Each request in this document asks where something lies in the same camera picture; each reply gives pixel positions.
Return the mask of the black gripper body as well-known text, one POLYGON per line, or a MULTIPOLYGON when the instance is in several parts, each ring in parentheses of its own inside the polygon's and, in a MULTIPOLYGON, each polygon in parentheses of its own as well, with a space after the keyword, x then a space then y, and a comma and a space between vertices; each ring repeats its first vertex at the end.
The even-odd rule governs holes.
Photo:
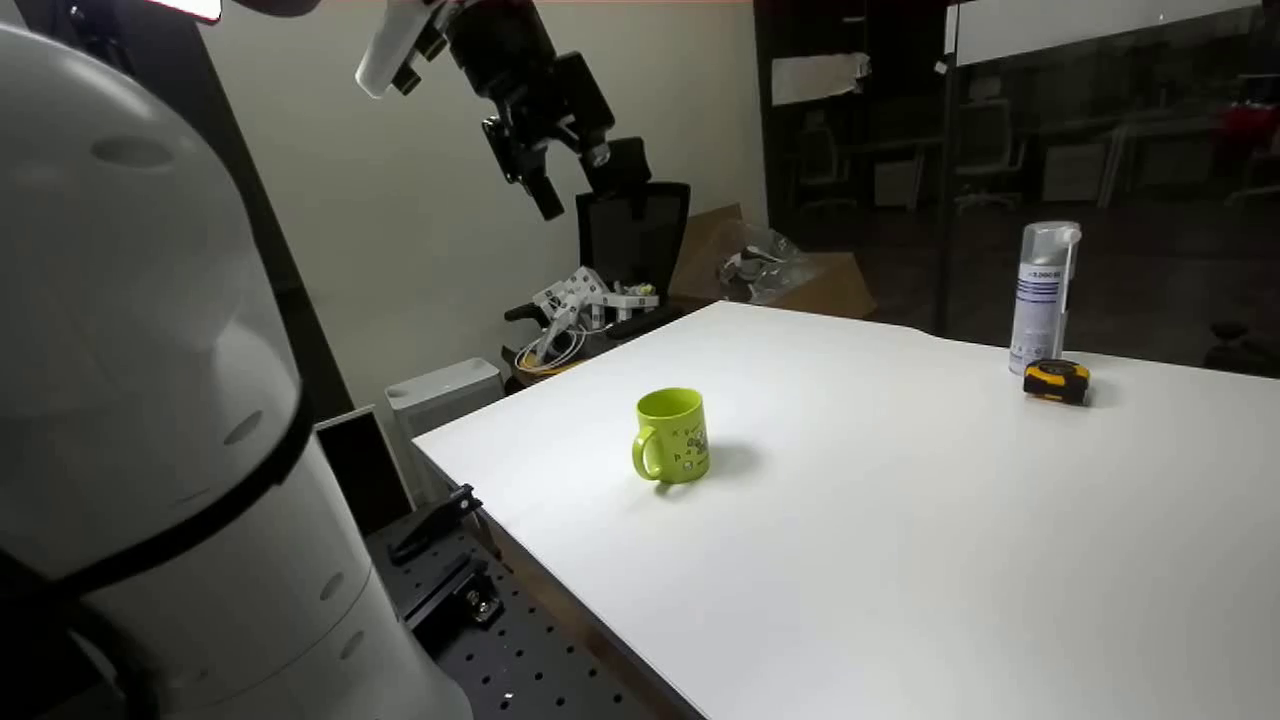
POLYGON ((467 0, 446 25, 446 50, 470 94, 495 108, 483 136, 506 177, 535 177, 550 140, 588 173, 613 159, 615 117, 583 55, 550 50, 530 0, 467 0))

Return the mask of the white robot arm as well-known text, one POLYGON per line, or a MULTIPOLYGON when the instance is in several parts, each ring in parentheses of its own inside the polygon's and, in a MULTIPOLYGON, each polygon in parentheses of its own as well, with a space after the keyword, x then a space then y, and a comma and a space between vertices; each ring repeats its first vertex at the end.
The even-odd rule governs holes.
POLYGON ((316 445, 219 151, 24 25, 0 98, 2 618, 92 645, 147 720, 470 720, 316 445))

